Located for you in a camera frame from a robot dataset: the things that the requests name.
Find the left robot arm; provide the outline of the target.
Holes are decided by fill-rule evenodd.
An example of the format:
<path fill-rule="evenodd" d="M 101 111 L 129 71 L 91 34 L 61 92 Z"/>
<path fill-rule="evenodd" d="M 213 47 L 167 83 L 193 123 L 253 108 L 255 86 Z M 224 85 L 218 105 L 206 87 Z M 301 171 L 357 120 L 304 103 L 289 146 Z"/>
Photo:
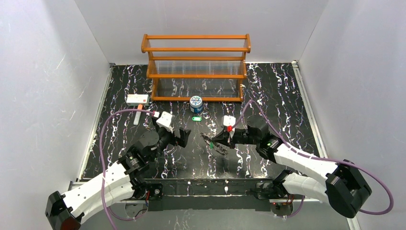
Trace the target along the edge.
<path fill-rule="evenodd" d="M 105 172 L 65 193 L 53 192 L 45 216 L 54 230 L 78 230 L 97 212 L 122 200 L 153 192 L 143 178 L 149 164 L 167 145 L 186 147 L 191 130 L 168 131 L 157 127 L 146 131 Z"/>

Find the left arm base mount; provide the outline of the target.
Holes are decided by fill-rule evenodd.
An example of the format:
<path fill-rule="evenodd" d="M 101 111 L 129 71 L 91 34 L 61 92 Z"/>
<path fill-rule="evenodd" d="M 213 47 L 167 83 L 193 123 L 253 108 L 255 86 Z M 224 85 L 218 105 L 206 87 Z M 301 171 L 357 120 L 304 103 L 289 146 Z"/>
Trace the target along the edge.
<path fill-rule="evenodd" d="M 119 192 L 123 194 L 121 200 L 161 200 L 163 198 L 163 184 L 147 183 L 134 190 L 132 185 L 127 183 L 119 188 Z"/>

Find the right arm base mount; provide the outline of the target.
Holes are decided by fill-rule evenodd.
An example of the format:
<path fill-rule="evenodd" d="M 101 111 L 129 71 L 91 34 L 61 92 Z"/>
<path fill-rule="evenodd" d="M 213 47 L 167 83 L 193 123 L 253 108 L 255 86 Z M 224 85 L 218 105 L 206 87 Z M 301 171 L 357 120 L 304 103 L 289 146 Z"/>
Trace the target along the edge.
<path fill-rule="evenodd" d="M 294 195 L 284 192 L 281 188 L 274 188 L 270 184 L 256 184 L 256 187 L 247 190 L 246 194 L 253 195 L 258 200 L 286 199 L 285 203 L 294 201 Z"/>

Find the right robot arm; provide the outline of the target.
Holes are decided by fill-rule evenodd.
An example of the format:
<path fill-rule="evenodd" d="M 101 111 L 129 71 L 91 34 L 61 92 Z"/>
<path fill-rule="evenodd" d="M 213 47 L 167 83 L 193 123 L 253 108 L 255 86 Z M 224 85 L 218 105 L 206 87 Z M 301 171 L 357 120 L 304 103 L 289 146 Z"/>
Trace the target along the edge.
<path fill-rule="evenodd" d="M 303 195 L 326 202 L 342 216 L 353 218 L 372 194 L 372 189 L 350 161 L 320 161 L 309 153 L 300 152 L 271 133 L 261 116 L 250 118 L 245 129 L 232 127 L 236 123 L 233 116 L 225 115 L 222 121 L 223 130 L 209 139 L 221 153 L 224 153 L 224 147 L 254 145 L 262 158 L 288 167 L 271 183 L 258 184 L 252 190 L 257 198 Z"/>

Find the large silver carabiner keyring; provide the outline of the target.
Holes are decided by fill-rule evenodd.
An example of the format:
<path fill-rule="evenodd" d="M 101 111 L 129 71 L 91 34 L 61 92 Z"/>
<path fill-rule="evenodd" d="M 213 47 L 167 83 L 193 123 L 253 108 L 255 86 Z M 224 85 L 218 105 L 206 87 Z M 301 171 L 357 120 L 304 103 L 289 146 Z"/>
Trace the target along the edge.
<path fill-rule="evenodd" d="M 228 154 L 228 150 L 221 144 L 213 142 L 212 139 L 206 133 L 200 133 L 205 143 L 209 146 L 209 149 L 216 151 L 217 153 L 225 156 Z"/>

